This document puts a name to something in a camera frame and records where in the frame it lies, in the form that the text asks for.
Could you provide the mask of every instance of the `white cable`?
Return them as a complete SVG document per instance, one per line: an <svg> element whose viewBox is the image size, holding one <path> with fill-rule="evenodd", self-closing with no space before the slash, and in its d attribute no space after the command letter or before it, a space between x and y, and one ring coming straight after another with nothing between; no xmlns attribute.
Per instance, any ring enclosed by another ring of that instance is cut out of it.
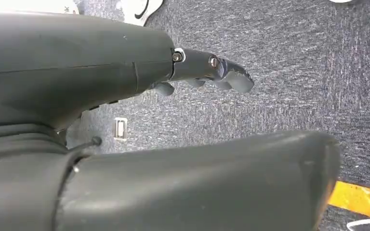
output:
<svg viewBox="0 0 370 231"><path fill-rule="evenodd" d="M356 220L356 221L352 221L352 222L347 223L347 228L350 231L354 231L354 229L352 227L358 226L358 225L368 225L368 224L370 224L370 219Z"/></svg>

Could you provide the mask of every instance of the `robotic hand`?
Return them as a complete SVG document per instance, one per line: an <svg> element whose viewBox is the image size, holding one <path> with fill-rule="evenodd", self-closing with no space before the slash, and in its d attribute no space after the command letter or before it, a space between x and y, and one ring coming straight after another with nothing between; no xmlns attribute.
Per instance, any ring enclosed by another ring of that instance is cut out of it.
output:
<svg viewBox="0 0 370 231"><path fill-rule="evenodd" d="M96 17L0 13L0 125L66 128L82 111L171 81L248 92L246 70L216 55L175 48L164 32Z"/></svg>

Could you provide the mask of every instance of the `black rubber cover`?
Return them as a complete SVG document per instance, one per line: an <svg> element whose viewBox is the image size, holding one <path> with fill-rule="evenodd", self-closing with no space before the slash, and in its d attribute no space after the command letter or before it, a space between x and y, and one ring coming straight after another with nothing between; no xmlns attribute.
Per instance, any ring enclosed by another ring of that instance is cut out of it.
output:
<svg viewBox="0 0 370 231"><path fill-rule="evenodd" d="M65 128L84 110L168 80L173 49L168 35L151 28L82 15L0 13L0 126Z"/></svg>
<svg viewBox="0 0 370 231"><path fill-rule="evenodd" d="M52 231L58 195L78 154L45 126L0 127L0 231Z"/></svg>
<svg viewBox="0 0 370 231"><path fill-rule="evenodd" d="M339 160L333 137L304 131L92 156L69 175L56 231L315 231Z"/></svg>

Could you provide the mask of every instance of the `small white tag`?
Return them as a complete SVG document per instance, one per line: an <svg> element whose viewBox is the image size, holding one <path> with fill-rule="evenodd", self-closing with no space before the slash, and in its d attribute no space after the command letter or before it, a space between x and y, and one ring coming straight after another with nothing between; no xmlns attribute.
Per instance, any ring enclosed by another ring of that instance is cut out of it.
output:
<svg viewBox="0 0 370 231"><path fill-rule="evenodd" d="M117 117L114 119L113 131L114 139L118 141L127 140L127 118Z"/></svg>

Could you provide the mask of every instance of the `gray carpet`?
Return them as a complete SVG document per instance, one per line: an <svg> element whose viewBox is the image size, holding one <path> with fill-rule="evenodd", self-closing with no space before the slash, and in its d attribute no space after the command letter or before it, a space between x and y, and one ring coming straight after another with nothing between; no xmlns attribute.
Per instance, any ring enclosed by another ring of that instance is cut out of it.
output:
<svg viewBox="0 0 370 231"><path fill-rule="evenodd" d="M82 3L85 14L118 19L115 5ZM116 153L322 130L341 141L340 180L370 187L370 0L165 0L146 26L165 30L178 47L243 64L254 91L175 83L170 97L146 92L84 113L69 131L71 146L98 135L104 144L95 151ZM115 117L129 120L127 142L113 140ZM320 230L361 218L330 207Z"/></svg>

